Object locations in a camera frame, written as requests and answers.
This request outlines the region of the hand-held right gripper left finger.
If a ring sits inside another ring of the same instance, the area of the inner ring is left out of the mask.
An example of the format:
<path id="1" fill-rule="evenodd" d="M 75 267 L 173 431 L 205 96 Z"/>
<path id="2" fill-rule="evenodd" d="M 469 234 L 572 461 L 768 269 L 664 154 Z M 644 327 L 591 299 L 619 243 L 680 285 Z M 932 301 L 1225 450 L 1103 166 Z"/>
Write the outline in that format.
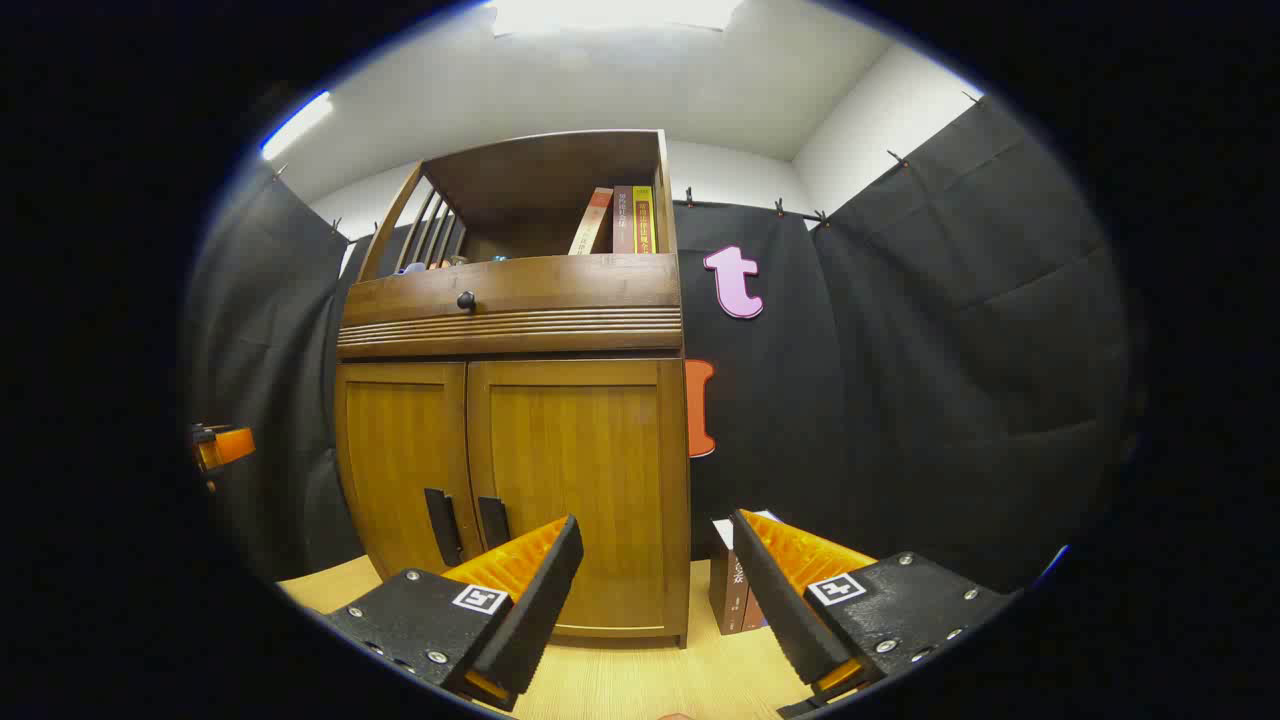
<path id="1" fill-rule="evenodd" d="M 321 615 L 419 683 L 511 711 L 529 691 L 584 559 L 573 515 L 443 574 L 411 568 Z"/>

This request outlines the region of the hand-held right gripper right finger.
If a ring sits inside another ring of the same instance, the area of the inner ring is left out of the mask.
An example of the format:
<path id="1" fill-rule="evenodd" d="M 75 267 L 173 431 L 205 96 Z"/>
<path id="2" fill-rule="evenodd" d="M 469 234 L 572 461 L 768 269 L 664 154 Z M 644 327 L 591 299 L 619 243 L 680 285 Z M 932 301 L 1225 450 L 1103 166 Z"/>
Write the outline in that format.
<path id="1" fill-rule="evenodd" d="M 733 551 L 781 652 L 812 696 L 808 714 L 947 653 L 1020 598 L 914 551 L 876 560 L 769 515 L 730 516 Z"/>

